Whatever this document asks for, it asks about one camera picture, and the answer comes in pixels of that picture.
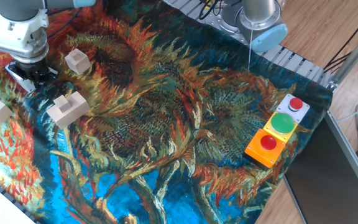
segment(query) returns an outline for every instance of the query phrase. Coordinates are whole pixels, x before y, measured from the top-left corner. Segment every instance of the sunflower painting fabric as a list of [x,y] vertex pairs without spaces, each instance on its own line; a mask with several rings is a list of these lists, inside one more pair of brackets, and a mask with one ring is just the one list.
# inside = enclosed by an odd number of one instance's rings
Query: sunflower painting fabric
[[[51,18],[59,30],[75,11]],[[0,53],[0,184],[40,223],[255,223],[332,93],[157,0],[104,0],[49,40],[59,71],[33,93]],[[64,57],[84,52],[91,68]],[[78,91],[91,111],[59,129],[46,111]],[[287,93],[310,110],[271,169],[244,150]]]

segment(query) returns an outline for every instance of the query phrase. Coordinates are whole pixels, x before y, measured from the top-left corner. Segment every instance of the gray robot arm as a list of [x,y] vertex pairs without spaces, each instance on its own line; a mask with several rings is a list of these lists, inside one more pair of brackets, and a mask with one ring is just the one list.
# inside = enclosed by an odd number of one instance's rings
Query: gray robot arm
[[11,21],[26,21],[39,9],[92,6],[96,0],[0,0],[0,14]]

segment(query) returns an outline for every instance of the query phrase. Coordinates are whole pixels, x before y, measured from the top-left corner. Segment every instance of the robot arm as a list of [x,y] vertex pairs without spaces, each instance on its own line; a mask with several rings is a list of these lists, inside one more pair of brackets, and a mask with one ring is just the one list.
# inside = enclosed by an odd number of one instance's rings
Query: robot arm
[[14,59],[7,71],[27,91],[57,77],[48,66],[45,9],[92,6],[96,0],[0,0],[0,52]]
[[28,21],[39,9],[92,6],[96,0],[0,0],[0,15],[11,21]]

